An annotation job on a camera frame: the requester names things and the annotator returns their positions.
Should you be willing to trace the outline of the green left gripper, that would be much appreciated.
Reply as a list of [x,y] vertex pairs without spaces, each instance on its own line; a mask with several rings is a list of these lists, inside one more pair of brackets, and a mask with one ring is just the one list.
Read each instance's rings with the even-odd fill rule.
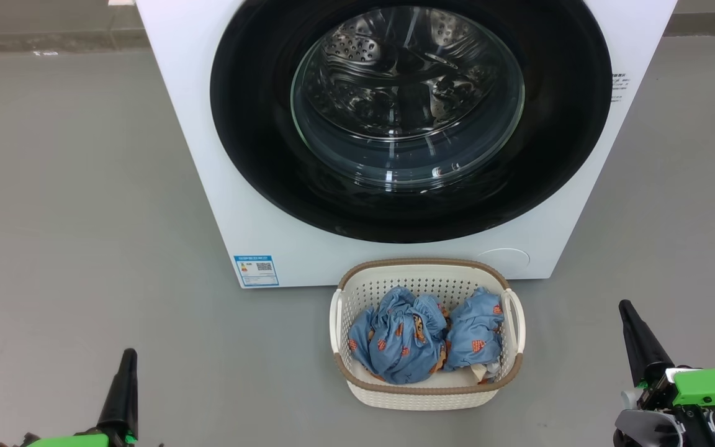
[[40,438],[28,433],[22,447],[137,447],[137,439],[137,352],[127,348],[110,384],[97,429],[59,438]]

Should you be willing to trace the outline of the black round glass washer door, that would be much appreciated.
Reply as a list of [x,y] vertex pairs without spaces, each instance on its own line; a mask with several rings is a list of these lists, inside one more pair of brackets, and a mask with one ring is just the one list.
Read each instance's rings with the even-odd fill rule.
[[[363,186],[307,148],[290,87],[307,50],[374,9],[455,12],[506,43],[524,74],[524,113],[504,147],[460,180],[420,190]],[[225,152],[250,186],[296,220],[378,243],[431,243],[505,224],[587,161],[612,102],[612,57],[585,0],[246,0],[218,44],[210,104]]]

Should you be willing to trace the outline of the white front-load washing machine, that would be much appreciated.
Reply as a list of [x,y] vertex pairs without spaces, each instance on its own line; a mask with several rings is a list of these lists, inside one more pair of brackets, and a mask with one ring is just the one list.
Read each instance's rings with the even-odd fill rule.
[[307,287],[334,285],[347,269],[365,261],[475,261],[480,253],[503,247],[528,253],[526,277],[520,279],[550,277],[678,0],[585,0],[612,57],[612,102],[587,161],[565,186],[524,215],[468,237],[412,244],[352,240],[311,227],[270,203],[236,170],[215,128],[210,80],[222,35],[245,2],[136,0],[136,5],[233,269],[234,256],[269,255],[279,287]]

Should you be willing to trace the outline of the perforated steel washer drum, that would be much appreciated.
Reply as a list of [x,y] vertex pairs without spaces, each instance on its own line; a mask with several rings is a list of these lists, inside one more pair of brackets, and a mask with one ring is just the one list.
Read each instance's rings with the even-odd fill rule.
[[460,180],[501,150],[524,113],[524,74],[484,25],[445,9],[366,12],[307,50],[290,110],[307,148],[363,186]]

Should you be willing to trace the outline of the round white filter cover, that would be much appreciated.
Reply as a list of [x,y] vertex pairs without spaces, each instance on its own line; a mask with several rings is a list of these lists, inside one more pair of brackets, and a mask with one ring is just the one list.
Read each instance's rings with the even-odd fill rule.
[[525,278],[530,263],[527,252],[510,247],[485,251],[477,255],[475,260],[496,269],[507,279]]

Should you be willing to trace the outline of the blue energy label sticker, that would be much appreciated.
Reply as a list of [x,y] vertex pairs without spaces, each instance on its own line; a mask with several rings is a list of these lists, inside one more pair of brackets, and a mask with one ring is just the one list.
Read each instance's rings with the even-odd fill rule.
[[280,281],[272,256],[234,256],[235,271],[242,288],[278,287]]

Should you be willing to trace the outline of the cream perforated laundry basket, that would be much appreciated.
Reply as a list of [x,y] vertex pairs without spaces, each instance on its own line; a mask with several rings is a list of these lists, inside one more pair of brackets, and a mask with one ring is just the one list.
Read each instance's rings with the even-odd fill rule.
[[[499,368],[481,384],[468,368],[437,372],[417,384],[384,384],[371,376],[348,346],[348,330],[358,314],[377,305],[394,286],[439,297],[447,309],[463,303],[477,287],[500,296]],[[354,396],[370,407],[409,411],[469,409],[486,404],[510,384],[524,362],[527,328],[524,308],[507,279],[493,267],[457,258],[392,258],[366,261],[346,272],[330,302],[330,347],[338,370]]]

